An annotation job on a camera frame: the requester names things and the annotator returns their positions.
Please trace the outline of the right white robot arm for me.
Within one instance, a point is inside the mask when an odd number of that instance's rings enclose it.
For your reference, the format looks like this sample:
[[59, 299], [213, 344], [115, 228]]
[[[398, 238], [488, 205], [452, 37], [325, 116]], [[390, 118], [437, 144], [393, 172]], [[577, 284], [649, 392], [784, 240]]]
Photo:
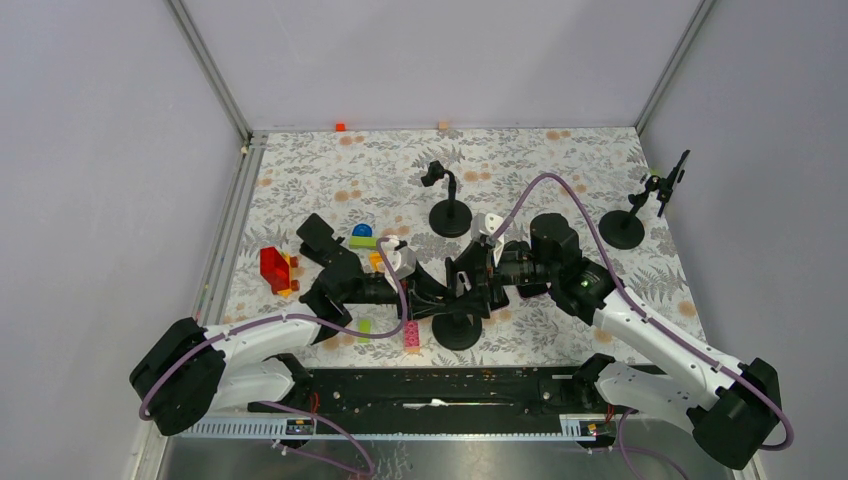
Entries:
[[577, 232], [560, 214], [537, 216], [527, 242], [504, 241], [504, 218], [481, 214], [470, 244], [446, 262], [458, 300], [490, 312], [505, 287], [523, 297], [546, 294], [556, 307], [634, 348], [661, 374], [647, 374], [609, 355], [595, 354], [580, 368], [575, 402], [597, 412], [608, 403], [666, 421], [689, 433], [711, 458], [741, 470], [782, 423], [776, 369], [761, 358], [743, 362], [693, 337], [649, 307], [624, 285], [610, 261], [583, 255]]

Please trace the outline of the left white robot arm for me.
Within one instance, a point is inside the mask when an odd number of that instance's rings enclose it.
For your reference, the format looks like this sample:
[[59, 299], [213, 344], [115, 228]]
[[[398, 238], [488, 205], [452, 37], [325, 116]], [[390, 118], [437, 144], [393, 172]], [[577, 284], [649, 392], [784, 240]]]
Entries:
[[385, 293], [399, 308], [393, 329], [380, 333], [351, 329], [351, 317], [341, 303], [324, 296], [319, 287], [304, 294], [303, 302], [269, 316], [211, 327], [192, 318], [180, 319], [130, 375], [141, 400], [140, 419], [172, 436], [214, 410], [264, 401], [299, 410], [309, 401], [311, 387], [280, 360], [281, 354], [338, 333], [369, 340], [394, 337], [413, 321], [418, 287], [435, 299], [437, 307], [445, 307], [449, 314], [458, 312], [456, 301], [471, 286], [464, 275], [456, 276], [458, 286], [447, 287], [420, 268], [407, 247], [378, 254], [382, 271], [355, 282], [348, 291], [366, 304]]

